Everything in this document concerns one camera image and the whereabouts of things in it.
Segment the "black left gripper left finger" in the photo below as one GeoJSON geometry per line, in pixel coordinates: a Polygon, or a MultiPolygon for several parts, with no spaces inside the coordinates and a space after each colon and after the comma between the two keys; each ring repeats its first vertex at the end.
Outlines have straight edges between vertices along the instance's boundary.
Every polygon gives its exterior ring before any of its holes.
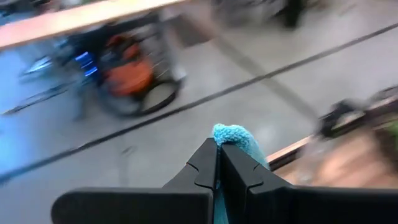
{"type": "Polygon", "coordinates": [[[161,188],[84,187],[59,196],[53,224],[213,224],[218,148],[208,138],[161,188]]]}

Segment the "orange vacuum cleaner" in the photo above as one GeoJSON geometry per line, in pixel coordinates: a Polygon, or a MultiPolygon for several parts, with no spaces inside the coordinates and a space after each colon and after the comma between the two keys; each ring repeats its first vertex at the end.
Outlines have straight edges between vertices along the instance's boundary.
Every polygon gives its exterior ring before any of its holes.
{"type": "Polygon", "coordinates": [[[99,65],[109,91],[116,96],[143,92],[154,79],[152,62],[133,36],[112,36],[100,54],[99,65]]]}

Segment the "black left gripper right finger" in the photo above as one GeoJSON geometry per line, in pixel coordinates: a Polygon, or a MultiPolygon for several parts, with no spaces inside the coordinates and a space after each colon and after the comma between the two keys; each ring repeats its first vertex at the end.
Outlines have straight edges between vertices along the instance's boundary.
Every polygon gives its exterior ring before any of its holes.
{"type": "Polygon", "coordinates": [[[220,163],[230,224],[398,224],[398,190],[292,185],[231,144],[220,163]]]}

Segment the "blue microfiber towel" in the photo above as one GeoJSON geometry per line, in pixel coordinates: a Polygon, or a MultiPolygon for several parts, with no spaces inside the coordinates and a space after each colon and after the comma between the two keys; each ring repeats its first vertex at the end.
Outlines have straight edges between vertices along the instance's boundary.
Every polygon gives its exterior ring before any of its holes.
{"type": "MultiPolygon", "coordinates": [[[[212,136],[217,145],[218,156],[221,153],[221,146],[225,143],[232,143],[240,150],[251,156],[266,169],[270,169],[267,159],[254,136],[244,127],[239,125],[216,124],[213,126],[212,136]]],[[[220,164],[216,171],[216,191],[214,200],[213,224],[229,224],[226,213],[224,193],[220,177],[220,164]]]]}

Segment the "light wooden bench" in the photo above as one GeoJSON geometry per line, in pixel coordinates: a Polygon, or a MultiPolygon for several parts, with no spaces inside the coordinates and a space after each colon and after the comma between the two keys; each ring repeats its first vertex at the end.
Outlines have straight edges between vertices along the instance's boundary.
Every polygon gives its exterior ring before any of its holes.
{"type": "Polygon", "coordinates": [[[188,0],[104,0],[0,27],[0,50],[154,11],[188,0]]]}

